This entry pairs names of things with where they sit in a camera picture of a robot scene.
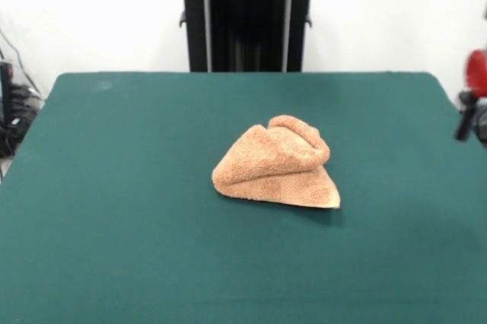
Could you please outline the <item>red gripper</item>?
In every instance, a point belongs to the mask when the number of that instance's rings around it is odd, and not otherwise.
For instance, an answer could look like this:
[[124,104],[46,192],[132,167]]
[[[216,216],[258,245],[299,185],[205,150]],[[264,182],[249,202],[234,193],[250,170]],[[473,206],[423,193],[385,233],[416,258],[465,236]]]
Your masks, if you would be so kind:
[[487,95],[486,63],[486,51],[482,49],[472,51],[466,61],[466,86],[470,91],[462,91],[459,94],[459,101],[463,108],[462,119],[455,133],[455,139],[458,141],[466,141],[469,137],[476,114],[476,98],[483,98]]

